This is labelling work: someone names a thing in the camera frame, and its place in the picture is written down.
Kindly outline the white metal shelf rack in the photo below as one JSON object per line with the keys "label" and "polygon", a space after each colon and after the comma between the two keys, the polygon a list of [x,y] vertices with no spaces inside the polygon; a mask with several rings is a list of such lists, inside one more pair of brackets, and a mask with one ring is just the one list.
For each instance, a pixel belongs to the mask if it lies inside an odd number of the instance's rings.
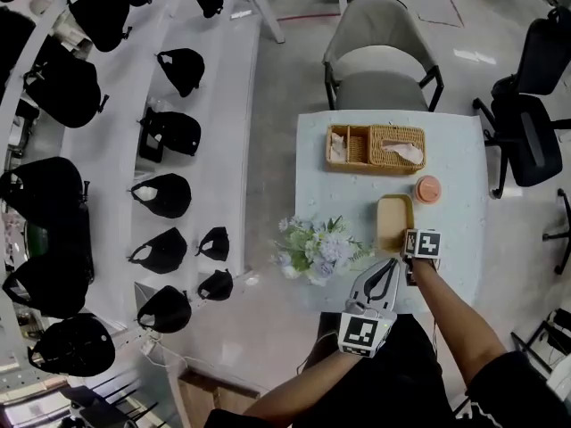
{"label": "white metal shelf rack", "polygon": [[[253,76],[261,19],[233,19],[235,0],[205,18],[196,0],[153,0],[132,9],[130,36],[109,53],[92,51],[103,111],[82,128],[62,131],[61,153],[89,182],[88,209],[95,279],[86,308],[119,332],[117,366],[98,378],[120,406],[138,405],[139,424],[171,428],[178,421],[167,375],[141,353],[135,322],[144,288],[171,284],[193,294],[219,263],[197,253],[200,240],[224,226],[230,252],[224,268],[244,272],[244,212]],[[138,142],[149,97],[196,119],[202,137],[195,156],[166,152],[162,166],[189,175],[193,199],[179,224],[188,252],[179,270],[157,276],[128,262],[141,243],[168,227],[129,192],[142,171]],[[118,366],[141,367],[143,377]]]}

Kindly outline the black metal stand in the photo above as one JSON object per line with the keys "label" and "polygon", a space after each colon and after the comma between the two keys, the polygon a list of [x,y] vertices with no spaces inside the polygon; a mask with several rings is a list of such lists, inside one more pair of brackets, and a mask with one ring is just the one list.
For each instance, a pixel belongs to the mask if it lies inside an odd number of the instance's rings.
{"label": "black metal stand", "polygon": [[555,309],[527,338],[511,332],[510,339],[515,350],[521,351],[544,377],[549,377],[571,355],[571,312]]}

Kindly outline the person's left forearm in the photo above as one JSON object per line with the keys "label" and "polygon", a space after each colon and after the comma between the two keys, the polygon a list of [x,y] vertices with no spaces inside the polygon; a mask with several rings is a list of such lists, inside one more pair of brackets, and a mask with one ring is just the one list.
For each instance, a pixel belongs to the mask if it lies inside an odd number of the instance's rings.
{"label": "person's left forearm", "polygon": [[244,415],[268,422],[276,428],[287,428],[297,416],[313,407],[333,389],[360,361],[359,355],[336,351],[265,394]]}

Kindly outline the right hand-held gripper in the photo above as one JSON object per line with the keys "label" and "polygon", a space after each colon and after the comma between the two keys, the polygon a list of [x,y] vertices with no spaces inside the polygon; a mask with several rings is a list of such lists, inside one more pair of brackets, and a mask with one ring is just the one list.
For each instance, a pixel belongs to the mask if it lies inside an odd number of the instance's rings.
{"label": "right hand-held gripper", "polygon": [[438,263],[441,257],[442,235],[434,229],[410,228],[405,231],[402,259],[405,263],[407,286],[416,286],[412,260],[428,259]]}

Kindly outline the pale flower bouquet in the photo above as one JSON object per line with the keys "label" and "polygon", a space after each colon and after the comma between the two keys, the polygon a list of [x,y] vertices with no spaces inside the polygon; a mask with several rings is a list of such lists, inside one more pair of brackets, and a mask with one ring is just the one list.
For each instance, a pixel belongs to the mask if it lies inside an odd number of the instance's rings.
{"label": "pale flower bouquet", "polygon": [[375,255],[370,244],[353,236],[350,222],[342,216],[326,221],[292,216],[281,219],[277,228],[280,238],[274,242],[272,261],[290,280],[305,278],[325,286]]}

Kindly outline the folded beige napkins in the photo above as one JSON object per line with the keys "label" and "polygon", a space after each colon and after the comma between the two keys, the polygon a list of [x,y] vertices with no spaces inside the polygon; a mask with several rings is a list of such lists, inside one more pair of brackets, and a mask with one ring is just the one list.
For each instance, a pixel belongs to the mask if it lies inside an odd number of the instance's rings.
{"label": "folded beige napkins", "polygon": [[333,163],[345,163],[347,161],[346,142],[344,137],[337,133],[331,134],[329,157]]}

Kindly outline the wicker basket organizer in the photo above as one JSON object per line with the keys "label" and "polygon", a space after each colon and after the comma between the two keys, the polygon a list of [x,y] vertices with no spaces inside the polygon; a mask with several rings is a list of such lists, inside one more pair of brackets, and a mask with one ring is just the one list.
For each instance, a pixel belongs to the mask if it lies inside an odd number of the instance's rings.
{"label": "wicker basket organizer", "polygon": [[[347,146],[347,161],[333,163],[329,157],[331,134],[344,137]],[[382,148],[388,142],[411,143],[424,153],[424,162],[414,165],[395,152]],[[330,125],[326,136],[326,162],[335,171],[364,173],[380,176],[409,176],[426,165],[426,139],[420,128],[395,125]]]}

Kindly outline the beige tissue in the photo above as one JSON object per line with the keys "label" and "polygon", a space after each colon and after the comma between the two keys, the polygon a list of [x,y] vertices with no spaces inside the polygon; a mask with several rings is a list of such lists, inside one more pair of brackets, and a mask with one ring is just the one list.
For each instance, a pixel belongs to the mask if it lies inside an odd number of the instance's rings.
{"label": "beige tissue", "polygon": [[401,158],[414,165],[421,165],[424,162],[423,151],[411,143],[388,142],[383,144],[382,148],[387,152],[397,153]]}

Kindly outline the brown wooden box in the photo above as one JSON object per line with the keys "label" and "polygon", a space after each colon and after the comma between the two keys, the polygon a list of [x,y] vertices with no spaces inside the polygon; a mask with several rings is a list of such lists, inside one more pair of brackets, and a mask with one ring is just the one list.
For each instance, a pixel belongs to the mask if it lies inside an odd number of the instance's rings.
{"label": "brown wooden box", "polygon": [[178,378],[178,389],[191,428],[204,428],[214,409],[241,415],[261,396],[254,389],[202,374],[193,368],[188,368]]}

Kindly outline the white speckled table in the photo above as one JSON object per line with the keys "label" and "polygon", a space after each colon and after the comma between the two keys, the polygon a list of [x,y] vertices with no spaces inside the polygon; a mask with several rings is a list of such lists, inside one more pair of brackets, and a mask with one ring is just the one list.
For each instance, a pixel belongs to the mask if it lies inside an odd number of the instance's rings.
{"label": "white speckled table", "polygon": [[434,205],[415,204],[414,225],[441,233],[439,273],[465,302],[472,303],[482,275],[488,201],[479,118],[398,110],[322,111],[299,116],[296,216],[318,221],[343,217],[356,240],[372,244],[377,234],[378,201],[386,194],[411,194],[418,178],[333,171],[326,163],[326,137],[328,128],[336,124],[423,129],[426,165],[419,175],[436,177],[442,194]]}

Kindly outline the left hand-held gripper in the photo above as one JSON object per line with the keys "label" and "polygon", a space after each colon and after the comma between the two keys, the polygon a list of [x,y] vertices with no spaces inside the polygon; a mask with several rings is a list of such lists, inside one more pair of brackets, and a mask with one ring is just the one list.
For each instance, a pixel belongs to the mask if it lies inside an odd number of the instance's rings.
{"label": "left hand-held gripper", "polygon": [[394,311],[401,265],[396,258],[378,261],[359,275],[341,315],[338,349],[373,358],[383,347],[397,314]]}

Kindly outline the beige rectangular plastic tray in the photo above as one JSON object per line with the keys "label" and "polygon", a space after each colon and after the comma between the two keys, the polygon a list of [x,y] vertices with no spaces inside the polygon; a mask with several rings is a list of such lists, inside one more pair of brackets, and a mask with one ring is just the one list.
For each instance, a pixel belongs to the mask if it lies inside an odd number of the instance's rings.
{"label": "beige rectangular plastic tray", "polygon": [[414,228],[414,212],[407,194],[387,194],[377,203],[377,247],[382,251],[399,253],[406,231]]}

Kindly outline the pink lidded cup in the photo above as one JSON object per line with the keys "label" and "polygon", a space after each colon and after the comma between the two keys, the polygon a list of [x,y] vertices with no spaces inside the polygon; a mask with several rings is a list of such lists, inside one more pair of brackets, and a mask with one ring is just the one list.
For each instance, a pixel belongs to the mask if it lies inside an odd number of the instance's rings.
{"label": "pink lidded cup", "polygon": [[436,204],[442,194],[442,186],[434,176],[422,176],[414,186],[414,198],[422,204]]}

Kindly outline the black office chair with headrest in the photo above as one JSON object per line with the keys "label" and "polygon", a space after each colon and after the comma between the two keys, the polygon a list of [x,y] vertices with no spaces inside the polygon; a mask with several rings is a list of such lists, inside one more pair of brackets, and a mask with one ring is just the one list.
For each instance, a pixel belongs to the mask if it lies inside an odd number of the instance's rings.
{"label": "black office chair with headrest", "polygon": [[556,131],[571,129],[571,119],[552,120],[541,98],[554,91],[569,63],[571,10],[557,6],[530,24],[517,72],[492,88],[492,108],[479,98],[472,102],[494,130],[484,131],[484,145],[501,150],[499,184],[491,190],[492,198],[502,197],[508,169],[520,187],[538,185],[561,172]]}

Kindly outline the black mesh office chair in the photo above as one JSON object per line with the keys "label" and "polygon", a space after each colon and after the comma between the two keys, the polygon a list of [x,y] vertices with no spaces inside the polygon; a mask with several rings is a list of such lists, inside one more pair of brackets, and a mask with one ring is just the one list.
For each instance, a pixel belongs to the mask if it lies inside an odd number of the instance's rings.
{"label": "black mesh office chair", "polygon": [[563,199],[563,202],[564,202],[564,206],[565,206],[565,210],[566,210],[568,230],[566,232],[562,232],[562,233],[558,233],[558,234],[554,234],[554,235],[543,234],[542,240],[544,242],[548,242],[548,241],[567,239],[567,246],[566,246],[566,249],[564,251],[563,258],[562,258],[561,262],[556,267],[554,267],[554,273],[558,276],[561,276],[563,274],[563,271],[567,265],[569,258],[571,257],[571,203],[569,202],[569,199],[567,197],[566,192],[562,188],[559,188],[557,190],[557,196],[561,197]]}

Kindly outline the person's right forearm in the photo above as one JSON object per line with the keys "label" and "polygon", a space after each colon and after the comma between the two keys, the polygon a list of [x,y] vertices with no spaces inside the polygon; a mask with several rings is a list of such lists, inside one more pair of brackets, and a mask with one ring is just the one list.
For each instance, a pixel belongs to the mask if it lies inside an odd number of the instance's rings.
{"label": "person's right forearm", "polygon": [[490,362],[507,353],[496,332],[439,276],[434,262],[413,259],[412,275],[465,385]]}

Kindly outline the grey upholstered chair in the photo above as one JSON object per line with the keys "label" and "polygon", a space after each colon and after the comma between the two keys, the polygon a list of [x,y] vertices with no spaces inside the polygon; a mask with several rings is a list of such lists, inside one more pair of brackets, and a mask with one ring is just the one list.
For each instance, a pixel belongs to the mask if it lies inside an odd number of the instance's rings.
{"label": "grey upholstered chair", "polygon": [[[388,47],[407,54],[423,68],[413,77],[387,69],[355,71],[340,77],[335,67],[351,53]],[[444,90],[440,67],[408,8],[399,0],[354,0],[339,20],[323,56],[329,109],[435,111]]]}

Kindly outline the person's black clothing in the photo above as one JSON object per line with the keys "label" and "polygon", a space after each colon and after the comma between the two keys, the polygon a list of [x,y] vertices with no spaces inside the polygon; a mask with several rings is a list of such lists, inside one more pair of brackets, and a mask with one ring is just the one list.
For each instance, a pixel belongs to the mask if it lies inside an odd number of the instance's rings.
{"label": "person's black clothing", "polygon": [[505,353],[468,386],[469,414],[458,419],[424,329],[411,315],[385,346],[362,359],[293,428],[571,428],[571,414],[528,359]]}

